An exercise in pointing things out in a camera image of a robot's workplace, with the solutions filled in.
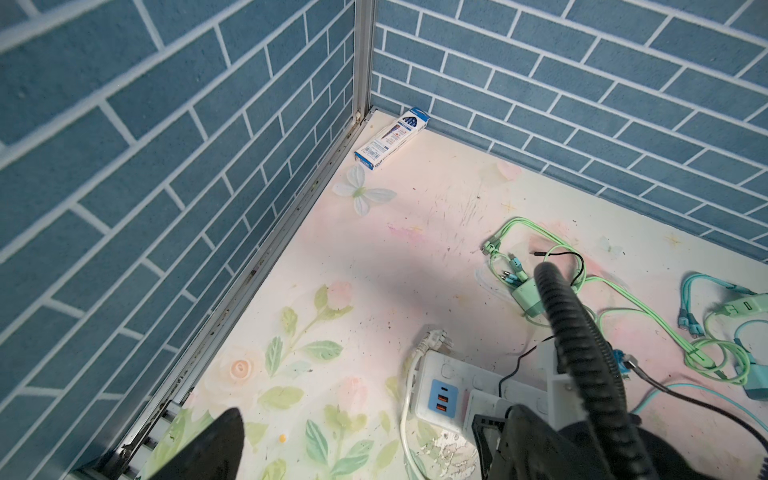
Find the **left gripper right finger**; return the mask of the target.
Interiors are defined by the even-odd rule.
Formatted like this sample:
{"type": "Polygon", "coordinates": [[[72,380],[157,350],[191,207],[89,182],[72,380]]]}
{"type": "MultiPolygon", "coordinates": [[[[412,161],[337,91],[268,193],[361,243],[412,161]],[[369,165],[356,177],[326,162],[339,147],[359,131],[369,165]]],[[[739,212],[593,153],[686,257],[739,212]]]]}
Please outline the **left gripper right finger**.
{"type": "Polygon", "coordinates": [[[555,430],[533,410],[518,404],[504,415],[488,477],[607,479],[609,472],[587,422],[555,430]]]}

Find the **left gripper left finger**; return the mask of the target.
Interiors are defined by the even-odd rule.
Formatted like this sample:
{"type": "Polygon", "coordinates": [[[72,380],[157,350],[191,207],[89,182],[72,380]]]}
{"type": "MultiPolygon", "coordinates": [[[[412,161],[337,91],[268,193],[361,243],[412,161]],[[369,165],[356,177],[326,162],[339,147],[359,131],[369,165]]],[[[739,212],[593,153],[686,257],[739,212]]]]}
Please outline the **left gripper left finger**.
{"type": "Polygon", "coordinates": [[[233,480],[237,477],[245,442],[238,408],[230,408],[163,465],[150,479],[233,480]]]}

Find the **white power strip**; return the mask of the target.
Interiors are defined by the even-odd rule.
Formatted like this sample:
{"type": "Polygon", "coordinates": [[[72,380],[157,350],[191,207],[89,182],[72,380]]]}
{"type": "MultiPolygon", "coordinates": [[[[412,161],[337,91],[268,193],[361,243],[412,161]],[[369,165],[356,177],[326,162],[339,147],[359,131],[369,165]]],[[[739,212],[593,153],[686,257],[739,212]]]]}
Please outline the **white power strip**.
{"type": "Polygon", "coordinates": [[[545,391],[430,351],[417,370],[411,411],[424,422],[467,437],[476,415],[500,418],[517,404],[544,420],[549,417],[545,391]]]}

